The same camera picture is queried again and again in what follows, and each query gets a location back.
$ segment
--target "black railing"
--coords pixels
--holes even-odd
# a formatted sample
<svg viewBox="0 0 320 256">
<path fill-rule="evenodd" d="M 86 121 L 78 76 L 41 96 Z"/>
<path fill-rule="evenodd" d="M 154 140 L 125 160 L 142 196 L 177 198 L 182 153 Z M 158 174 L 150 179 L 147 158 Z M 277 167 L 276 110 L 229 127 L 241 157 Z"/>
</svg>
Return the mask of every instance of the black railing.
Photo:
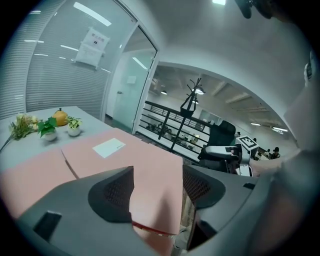
<svg viewBox="0 0 320 256">
<path fill-rule="evenodd" d="M 207 145 L 209 140 L 210 134 L 208 132 L 204 132 L 204 129 L 205 127 L 210 128 L 211 124 L 194 117 L 187 118 L 184 121 L 179 137 L 177 140 L 175 140 L 182 121 L 183 117 L 180 115 L 179 111 L 153 103 L 151 101 L 146 101 L 139 126 L 157 135 L 156 140 L 155 136 L 153 136 L 153 138 L 150 137 L 150 139 L 153 141 L 157 142 L 157 140 L 164 138 L 191 152 L 199 154 L 203 148 L 203 145 Z M 174 145 L 170 147 L 169 151 L 175 151 L 181 154 L 181 152 L 174 149 Z"/>
</svg>

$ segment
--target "pink board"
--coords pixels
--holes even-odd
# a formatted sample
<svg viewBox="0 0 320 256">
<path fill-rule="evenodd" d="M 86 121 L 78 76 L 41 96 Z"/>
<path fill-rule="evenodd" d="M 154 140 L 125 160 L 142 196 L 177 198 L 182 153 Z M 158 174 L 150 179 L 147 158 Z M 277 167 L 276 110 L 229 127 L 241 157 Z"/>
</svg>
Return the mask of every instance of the pink board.
<svg viewBox="0 0 320 256">
<path fill-rule="evenodd" d="M 59 148 L 43 152 L 0 174 L 0 193 L 8 211 L 18 218 L 55 187 L 75 176 Z"/>
<path fill-rule="evenodd" d="M 103 158 L 92 148 L 116 138 L 125 146 Z M 134 190 L 130 199 L 132 220 L 168 234 L 178 234 L 181 220 L 183 160 L 117 128 L 76 140 L 62 147 L 79 178 L 133 166 Z"/>
</svg>

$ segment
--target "vase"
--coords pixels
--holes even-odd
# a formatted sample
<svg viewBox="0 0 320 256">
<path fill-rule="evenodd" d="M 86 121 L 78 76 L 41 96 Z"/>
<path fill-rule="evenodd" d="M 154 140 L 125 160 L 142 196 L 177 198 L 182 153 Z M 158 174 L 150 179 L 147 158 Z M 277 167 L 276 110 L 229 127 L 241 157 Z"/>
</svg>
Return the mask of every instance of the vase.
<svg viewBox="0 0 320 256">
<path fill-rule="evenodd" d="M 45 138 L 48 142 L 53 141 L 56 137 L 57 137 L 56 130 L 54 130 L 54 132 L 47 132 L 47 133 L 44 135 L 44 138 Z"/>
<path fill-rule="evenodd" d="M 79 127 L 73 129 L 73 128 L 70 128 L 69 126 L 68 126 L 67 131 L 68 131 L 68 134 L 72 137 L 78 136 L 81 132 Z"/>
</svg>

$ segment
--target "orange pumpkin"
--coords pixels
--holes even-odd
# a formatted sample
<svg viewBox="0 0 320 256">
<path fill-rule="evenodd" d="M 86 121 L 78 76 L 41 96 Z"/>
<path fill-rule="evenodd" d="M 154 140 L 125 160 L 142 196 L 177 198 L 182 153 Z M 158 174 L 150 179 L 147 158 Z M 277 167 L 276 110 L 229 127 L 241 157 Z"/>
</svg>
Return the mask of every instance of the orange pumpkin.
<svg viewBox="0 0 320 256">
<path fill-rule="evenodd" d="M 67 116 L 68 116 L 68 114 L 66 112 L 62 111 L 61 107 L 60 107 L 59 110 L 56 111 L 52 117 L 56 119 L 56 124 L 58 126 L 65 126 L 68 123 Z"/>
</svg>

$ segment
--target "chair backrest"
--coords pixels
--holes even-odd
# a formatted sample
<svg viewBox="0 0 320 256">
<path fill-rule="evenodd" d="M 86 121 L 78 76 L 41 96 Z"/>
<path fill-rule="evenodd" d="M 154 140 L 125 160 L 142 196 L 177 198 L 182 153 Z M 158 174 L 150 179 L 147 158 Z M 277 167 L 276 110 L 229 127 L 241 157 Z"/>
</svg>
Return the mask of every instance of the chair backrest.
<svg viewBox="0 0 320 256">
<path fill-rule="evenodd" d="M 235 138 L 236 127 L 227 122 L 222 121 L 218 125 L 213 125 L 210 130 L 210 137 L 208 141 L 208 146 L 230 146 L 231 142 Z"/>
</svg>

